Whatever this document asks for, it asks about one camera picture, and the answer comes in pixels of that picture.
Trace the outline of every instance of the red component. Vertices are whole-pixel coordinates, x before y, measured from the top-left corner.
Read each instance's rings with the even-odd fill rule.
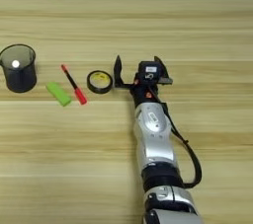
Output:
[[[81,105],[87,103],[87,99],[84,97],[82,91],[79,88],[75,89],[75,96],[79,100]]]
[[[148,92],[148,93],[146,93],[146,98],[147,98],[147,99],[151,99],[151,98],[152,98],[152,95]]]
[[[64,72],[66,72],[66,71],[67,71],[67,67],[66,67],[66,65],[61,64],[61,69],[62,69]]]

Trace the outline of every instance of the black cable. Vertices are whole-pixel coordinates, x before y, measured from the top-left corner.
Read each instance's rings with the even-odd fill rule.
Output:
[[[191,182],[191,183],[184,183],[184,187],[185,188],[193,188],[195,187],[196,185],[198,185],[201,180],[202,180],[202,166],[201,166],[201,163],[197,157],[197,155],[195,154],[194,150],[192,149],[192,147],[189,145],[189,141],[185,140],[184,137],[181,135],[181,133],[178,131],[177,127],[175,126],[170,114],[169,114],[169,111],[168,111],[168,107],[165,103],[162,103],[160,101],[160,99],[158,98],[158,96],[153,92],[152,88],[149,86],[148,87],[150,93],[153,95],[153,97],[155,98],[155,100],[162,106],[163,110],[164,110],[164,113],[165,115],[169,118],[170,120],[170,123],[171,123],[171,131],[172,133],[178,138],[180,139],[184,146],[186,147],[186,150],[188,151],[192,161],[193,161],[193,164],[194,164],[194,168],[195,168],[195,178],[194,180]]]

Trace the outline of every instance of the table surface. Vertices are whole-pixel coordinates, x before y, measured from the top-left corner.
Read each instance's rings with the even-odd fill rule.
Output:
[[[37,52],[38,83],[7,90],[0,75],[0,222],[140,223],[141,181],[130,94],[86,87],[90,71],[122,56],[132,80],[159,55],[174,79],[160,88],[176,125],[203,165],[191,190],[205,223],[252,223],[253,0],[1,0],[0,45]],[[46,91],[72,95],[69,71],[89,99],[61,107]],[[192,164],[173,139],[182,175]]]

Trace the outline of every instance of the green object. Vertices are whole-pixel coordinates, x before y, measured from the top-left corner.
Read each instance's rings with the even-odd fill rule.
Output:
[[[63,107],[71,103],[71,97],[57,83],[50,82],[46,85],[46,88]]]

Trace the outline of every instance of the red screwdriver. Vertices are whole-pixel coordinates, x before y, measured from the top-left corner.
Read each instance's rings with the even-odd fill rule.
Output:
[[[75,90],[75,96],[78,99],[78,101],[80,102],[81,105],[84,105],[87,103],[87,99],[85,98],[84,94],[82,93],[82,91],[78,88],[78,86],[76,85],[76,83],[74,82],[74,80],[72,79],[72,77],[70,76],[70,74],[67,71],[67,67],[64,64],[61,64],[61,69],[64,71],[64,73],[66,74],[69,82],[71,83],[72,87]]]

